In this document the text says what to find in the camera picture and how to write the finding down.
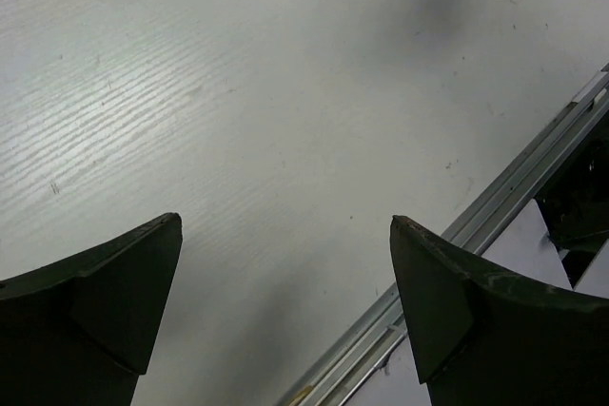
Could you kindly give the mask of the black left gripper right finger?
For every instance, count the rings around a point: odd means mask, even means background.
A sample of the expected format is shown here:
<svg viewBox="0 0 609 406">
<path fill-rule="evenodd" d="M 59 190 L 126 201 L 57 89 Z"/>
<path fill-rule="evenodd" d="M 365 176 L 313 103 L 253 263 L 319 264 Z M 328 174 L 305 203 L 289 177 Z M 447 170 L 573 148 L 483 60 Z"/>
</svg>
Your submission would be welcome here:
<svg viewBox="0 0 609 406">
<path fill-rule="evenodd" d="M 608 302 L 527 278 L 397 216 L 390 251 L 435 405 L 604 405 Z"/>
</svg>

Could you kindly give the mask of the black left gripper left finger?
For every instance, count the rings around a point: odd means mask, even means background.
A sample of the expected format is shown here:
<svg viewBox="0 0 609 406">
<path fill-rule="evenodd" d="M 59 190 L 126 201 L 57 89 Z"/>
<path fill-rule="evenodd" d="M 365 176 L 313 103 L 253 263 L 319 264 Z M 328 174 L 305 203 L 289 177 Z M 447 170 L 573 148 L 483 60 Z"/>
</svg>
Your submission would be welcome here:
<svg viewBox="0 0 609 406">
<path fill-rule="evenodd" d="M 163 214 L 1 282 L 4 405 L 129 405 L 147 372 L 183 241 Z"/>
</svg>

